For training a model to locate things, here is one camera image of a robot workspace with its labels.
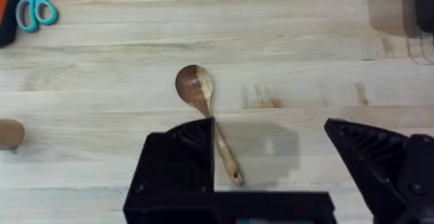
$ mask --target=black plastic part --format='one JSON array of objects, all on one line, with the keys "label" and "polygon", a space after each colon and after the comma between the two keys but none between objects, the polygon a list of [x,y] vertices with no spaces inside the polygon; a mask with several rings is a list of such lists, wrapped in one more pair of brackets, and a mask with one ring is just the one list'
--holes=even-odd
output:
[{"label": "black plastic part", "polygon": [[213,131],[209,118],[148,135],[123,207],[127,223],[336,223],[325,192],[214,192]]},{"label": "black plastic part", "polygon": [[414,0],[416,21],[420,29],[434,33],[434,0]]},{"label": "black plastic part", "polygon": [[434,140],[329,119],[325,131],[377,224],[434,223]]},{"label": "black plastic part", "polygon": [[17,23],[15,9],[20,0],[7,0],[0,20],[0,48],[15,41]]}]

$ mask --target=round wooden object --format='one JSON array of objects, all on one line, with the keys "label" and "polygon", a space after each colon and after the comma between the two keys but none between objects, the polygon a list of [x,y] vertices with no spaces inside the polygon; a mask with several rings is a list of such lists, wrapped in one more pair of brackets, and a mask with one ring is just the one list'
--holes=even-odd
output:
[{"label": "round wooden object", "polygon": [[16,149],[24,138],[24,127],[13,119],[0,119],[0,149]]}]

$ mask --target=teal scissors handle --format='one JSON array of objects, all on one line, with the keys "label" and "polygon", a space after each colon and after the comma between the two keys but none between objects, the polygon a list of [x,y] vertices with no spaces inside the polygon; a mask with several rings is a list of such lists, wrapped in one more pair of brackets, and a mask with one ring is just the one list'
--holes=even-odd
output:
[{"label": "teal scissors handle", "polygon": [[[28,26],[26,26],[23,21],[23,12],[26,5],[28,5],[30,17],[30,23]],[[51,12],[49,18],[46,19],[41,17],[41,8],[44,5],[47,6]],[[38,28],[38,22],[40,22],[41,24],[49,25],[55,23],[57,21],[57,18],[57,9],[47,0],[20,0],[16,8],[16,20],[18,26],[26,32],[36,31]]]}]

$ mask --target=wooden table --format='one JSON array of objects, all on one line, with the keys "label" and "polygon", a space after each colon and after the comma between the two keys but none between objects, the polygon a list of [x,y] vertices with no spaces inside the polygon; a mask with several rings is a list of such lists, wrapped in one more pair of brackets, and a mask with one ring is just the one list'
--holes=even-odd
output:
[{"label": "wooden table", "polygon": [[[340,223],[371,214],[323,131],[328,117],[434,134],[434,66],[401,0],[50,0],[54,26],[0,50],[0,223],[124,223],[144,138],[201,117],[174,87],[215,80],[214,108],[255,190],[325,190]],[[232,189],[219,158],[216,188]]]}]

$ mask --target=spoon handle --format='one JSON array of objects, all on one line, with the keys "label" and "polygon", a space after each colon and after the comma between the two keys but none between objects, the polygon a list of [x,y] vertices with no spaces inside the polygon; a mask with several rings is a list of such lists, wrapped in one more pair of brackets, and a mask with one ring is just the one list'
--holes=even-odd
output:
[{"label": "spoon handle", "polygon": [[214,143],[217,147],[218,153],[223,159],[224,167],[226,168],[226,172],[231,181],[235,185],[243,185],[243,178],[241,177],[237,162],[235,161],[228,145],[224,141],[220,126],[218,126],[217,123],[214,124]]}]

